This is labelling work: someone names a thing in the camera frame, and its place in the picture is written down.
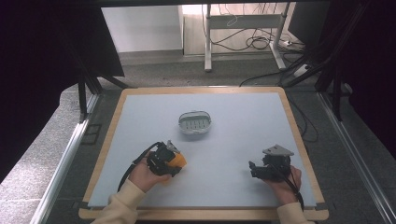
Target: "soap dish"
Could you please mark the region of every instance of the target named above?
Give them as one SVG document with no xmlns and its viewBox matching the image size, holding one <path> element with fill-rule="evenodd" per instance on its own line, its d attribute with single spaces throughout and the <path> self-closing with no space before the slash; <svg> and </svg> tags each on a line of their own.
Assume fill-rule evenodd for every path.
<svg viewBox="0 0 396 224">
<path fill-rule="evenodd" d="M 205 111 L 184 113 L 178 119 L 178 126 L 185 134 L 207 133 L 211 119 Z"/>
</svg>

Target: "white wall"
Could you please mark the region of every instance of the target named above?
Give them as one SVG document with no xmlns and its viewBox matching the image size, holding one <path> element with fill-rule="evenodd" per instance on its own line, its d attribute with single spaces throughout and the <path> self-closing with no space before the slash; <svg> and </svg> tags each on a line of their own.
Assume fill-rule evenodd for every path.
<svg viewBox="0 0 396 224">
<path fill-rule="evenodd" d="M 182 49 L 180 6 L 104 7 L 117 52 Z"/>
</svg>

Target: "sleeve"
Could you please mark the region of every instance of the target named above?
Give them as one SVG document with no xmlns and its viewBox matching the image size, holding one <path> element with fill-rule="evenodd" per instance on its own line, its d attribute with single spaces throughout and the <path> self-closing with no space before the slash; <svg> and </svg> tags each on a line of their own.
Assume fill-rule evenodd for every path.
<svg viewBox="0 0 396 224">
<path fill-rule="evenodd" d="M 281 224 L 314 224 L 306 220 L 299 203 L 288 203 L 277 208 Z"/>
<path fill-rule="evenodd" d="M 109 205 L 102 210 L 92 224 L 135 223 L 137 219 L 136 207 L 145 195 L 140 188 L 127 179 L 120 191 L 109 197 Z"/>
</svg>

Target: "floor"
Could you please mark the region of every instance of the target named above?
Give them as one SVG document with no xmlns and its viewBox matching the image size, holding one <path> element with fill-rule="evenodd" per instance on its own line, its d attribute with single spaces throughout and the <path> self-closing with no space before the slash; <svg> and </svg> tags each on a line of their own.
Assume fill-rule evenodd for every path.
<svg viewBox="0 0 396 224">
<path fill-rule="evenodd" d="M 226 54 L 215 55 L 214 70 L 211 74 L 205 73 L 203 57 L 198 51 L 191 54 L 195 56 L 180 56 L 178 52 L 163 56 L 161 53 L 146 55 L 146 58 L 139 55 L 138 60 L 136 54 L 124 53 L 120 55 L 120 59 L 126 77 L 121 77 L 120 80 L 138 87 L 235 86 L 246 78 L 276 71 L 274 65 L 268 61 L 272 57 L 268 51 L 237 55 L 224 53 Z M 265 60 L 268 63 L 261 68 L 255 60 Z M 228 70 L 227 74 L 222 74 L 222 69 L 230 67 L 227 62 L 234 62 L 234 68 Z M 120 88 L 104 79 L 100 79 L 100 81 L 106 90 L 105 99 L 106 97 L 117 99 Z M 265 80 L 257 79 L 248 85 L 275 85 L 277 82 L 278 77 L 268 77 Z M 386 223 L 375 206 L 375 195 L 373 196 L 371 191 L 367 190 L 368 184 L 365 182 L 364 175 L 359 172 L 360 164 L 352 159 L 353 155 L 341 141 L 342 137 L 334 129 L 332 120 L 312 88 L 312 83 L 307 80 L 305 83 L 289 89 L 288 95 L 299 106 L 293 108 L 299 125 L 302 128 L 307 127 L 304 136 L 305 146 L 331 213 L 327 221 L 320 223 Z M 114 100 L 109 100 L 108 103 L 114 104 Z M 297 108 L 301 108 L 304 113 L 301 113 Z M 342 125 L 348 130 L 349 137 L 354 143 L 353 147 L 359 149 L 364 165 L 374 177 L 375 183 L 383 190 L 389 203 L 396 204 L 394 193 L 396 177 L 389 174 L 389 171 L 396 169 L 396 161 L 359 116 L 354 113 L 353 108 L 348 104 L 347 97 L 343 98 L 342 108 L 344 118 Z M 102 116 L 111 117 L 111 113 L 105 113 Z M 0 210 L 2 216 L 0 216 L 0 223 L 30 222 L 56 172 L 59 161 L 63 158 L 64 150 L 70 143 L 78 125 L 78 118 L 78 89 L 77 86 L 72 86 L 62 93 L 60 106 L 45 129 L 1 183 Z M 90 158 L 91 154 L 85 154 L 85 157 L 94 160 L 94 158 Z M 81 169 L 81 167 L 78 162 L 75 162 L 71 166 L 70 172 L 72 174 L 84 173 L 81 171 L 85 171 L 85 169 Z M 70 183 L 73 182 L 73 179 L 67 177 L 70 175 L 64 176 L 64 183 L 68 183 L 65 185 L 71 187 L 60 190 L 60 198 L 57 198 L 57 204 L 54 206 L 54 211 L 57 209 L 56 214 L 61 215 L 50 214 L 47 223 L 86 223 L 79 219 L 68 219 L 74 216 L 73 213 L 78 210 L 78 203 L 75 202 L 78 202 L 80 198 L 75 196 L 77 195 L 75 191 L 81 189 L 74 190 L 74 185 Z"/>
</svg>

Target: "human hand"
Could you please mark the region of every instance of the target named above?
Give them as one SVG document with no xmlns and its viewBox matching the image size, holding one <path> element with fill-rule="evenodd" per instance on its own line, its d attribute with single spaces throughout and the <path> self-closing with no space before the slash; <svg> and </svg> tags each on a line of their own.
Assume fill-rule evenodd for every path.
<svg viewBox="0 0 396 224">
<path fill-rule="evenodd" d="M 171 175 L 155 175 L 148 167 L 147 156 L 139 162 L 136 167 L 129 174 L 128 179 L 131 180 L 143 192 L 149 191 L 157 183 L 168 180 Z"/>
<path fill-rule="evenodd" d="M 289 175 L 289 180 L 291 181 L 291 183 L 296 185 L 297 189 L 300 189 L 301 170 L 295 168 L 294 166 L 290 166 L 290 169 L 291 169 L 291 174 Z M 282 205 L 287 203 L 297 202 L 297 198 L 294 195 L 293 190 L 285 181 L 282 182 L 275 182 L 271 180 L 263 180 L 263 181 L 271 187 L 271 189 L 274 191 L 275 196 Z"/>
</svg>

